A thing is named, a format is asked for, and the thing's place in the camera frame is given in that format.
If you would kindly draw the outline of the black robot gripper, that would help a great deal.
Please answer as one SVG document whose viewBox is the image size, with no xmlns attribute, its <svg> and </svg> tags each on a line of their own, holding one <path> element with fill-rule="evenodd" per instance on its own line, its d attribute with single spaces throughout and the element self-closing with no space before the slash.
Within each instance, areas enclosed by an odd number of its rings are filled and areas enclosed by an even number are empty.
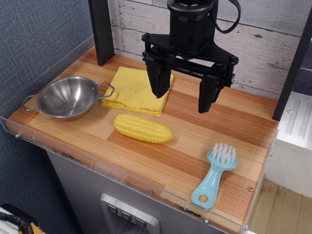
<svg viewBox="0 0 312 234">
<path fill-rule="evenodd" d="M 238 57 L 214 42 L 216 8 L 172 8 L 169 34 L 145 33 L 143 60 L 153 94 L 161 98 L 170 88 L 171 71 L 201 78 L 198 111 L 209 112 L 224 86 L 234 78 Z"/>
</svg>

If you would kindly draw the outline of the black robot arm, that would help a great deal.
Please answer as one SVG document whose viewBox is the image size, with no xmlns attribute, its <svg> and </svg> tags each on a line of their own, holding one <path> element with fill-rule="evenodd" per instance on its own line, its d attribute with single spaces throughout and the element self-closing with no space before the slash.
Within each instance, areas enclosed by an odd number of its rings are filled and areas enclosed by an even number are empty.
<svg viewBox="0 0 312 234">
<path fill-rule="evenodd" d="M 169 0 L 167 7 L 170 10 L 169 34 L 145 33 L 142 36 L 143 61 L 152 92 L 160 98 L 169 90 L 172 70 L 200 78 L 198 111 L 206 113 L 221 89 L 231 86 L 234 66 L 239 61 L 215 44 L 215 31 L 227 34 L 238 22 L 221 30 L 216 22 L 216 0 Z"/>
</svg>

